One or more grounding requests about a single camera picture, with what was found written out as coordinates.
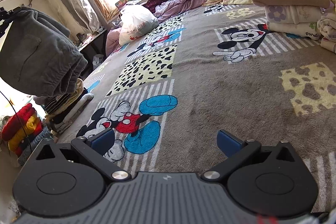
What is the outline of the grey fleece sweatpants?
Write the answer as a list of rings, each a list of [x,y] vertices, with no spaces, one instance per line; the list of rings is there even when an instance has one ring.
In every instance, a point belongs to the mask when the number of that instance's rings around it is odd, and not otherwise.
[[[38,97],[75,91],[88,62],[61,23],[41,11],[20,6],[3,36],[1,79],[8,85]]]

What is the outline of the folded clothes stack at bedside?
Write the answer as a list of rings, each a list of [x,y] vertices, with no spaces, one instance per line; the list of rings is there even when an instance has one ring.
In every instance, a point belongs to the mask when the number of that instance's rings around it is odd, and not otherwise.
[[[45,123],[56,133],[62,134],[79,116],[94,95],[84,87],[81,79],[77,79],[73,93],[54,97],[34,97],[37,105],[44,109]]]

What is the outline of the red yellow plush clothes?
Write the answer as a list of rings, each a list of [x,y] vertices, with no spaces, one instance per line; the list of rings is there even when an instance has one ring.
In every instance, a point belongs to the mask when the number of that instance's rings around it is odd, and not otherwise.
[[[28,103],[9,118],[1,129],[1,138],[19,157],[26,148],[33,148],[33,141],[42,131],[42,121],[33,105]]]

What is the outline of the Mickey Mouse grey bed blanket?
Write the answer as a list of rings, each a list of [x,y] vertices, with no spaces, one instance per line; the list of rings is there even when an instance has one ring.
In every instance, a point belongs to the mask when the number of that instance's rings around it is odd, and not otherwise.
[[[201,173],[217,133],[289,141],[335,207],[335,54],[271,32],[261,7],[198,8],[117,48],[85,80],[93,99],[60,138],[111,128],[105,157],[130,173]]]

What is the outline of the dark bedside desk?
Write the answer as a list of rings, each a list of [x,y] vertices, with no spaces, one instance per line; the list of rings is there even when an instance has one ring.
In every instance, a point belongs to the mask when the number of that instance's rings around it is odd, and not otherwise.
[[[85,69],[80,74],[82,80],[86,79],[94,71],[93,58],[96,55],[102,55],[98,64],[101,64],[106,59],[105,46],[107,34],[108,30],[106,28],[100,28],[97,32],[93,33],[92,36],[88,37],[79,47],[79,51],[88,62]]]

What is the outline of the pink pillow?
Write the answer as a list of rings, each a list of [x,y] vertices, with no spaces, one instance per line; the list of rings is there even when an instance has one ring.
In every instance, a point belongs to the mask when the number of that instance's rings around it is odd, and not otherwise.
[[[121,28],[111,29],[108,32],[108,35],[106,37],[106,44],[105,44],[105,53],[108,57],[111,53],[114,52],[115,49],[117,49],[119,44],[119,38],[120,38],[120,31]]]

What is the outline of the white plastic bag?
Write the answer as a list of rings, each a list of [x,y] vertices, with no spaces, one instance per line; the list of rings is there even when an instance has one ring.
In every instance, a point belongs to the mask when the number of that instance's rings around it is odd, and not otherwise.
[[[145,36],[159,25],[158,19],[142,5],[126,5],[121,11],[121,21],[118,40],[121,46]]]

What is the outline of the white panda folded garment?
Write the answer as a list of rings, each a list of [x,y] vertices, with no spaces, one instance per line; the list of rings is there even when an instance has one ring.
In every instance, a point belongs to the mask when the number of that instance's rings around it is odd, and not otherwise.
[[[321,37],[321,33],[319,32],[315,22],[299,24],[267,22],[266,25],[268,30],[273,32],[293,34],[303,38],[310,38],[312,40],[319,40]]]

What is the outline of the white purple flower folded garment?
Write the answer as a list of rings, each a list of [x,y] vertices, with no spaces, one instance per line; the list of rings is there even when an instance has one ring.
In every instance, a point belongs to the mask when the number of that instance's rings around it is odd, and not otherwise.
[[[315,6],[266,6],[265,15],[270,23],[311,23],[317,22],[322,11]]]

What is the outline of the purple crumpled blanket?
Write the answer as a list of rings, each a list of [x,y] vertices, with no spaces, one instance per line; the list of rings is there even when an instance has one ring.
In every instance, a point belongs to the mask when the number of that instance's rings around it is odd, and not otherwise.
[[[172,16],[200,7],[206,0],[170,0],[155,7],[154,16],[164,21]]]

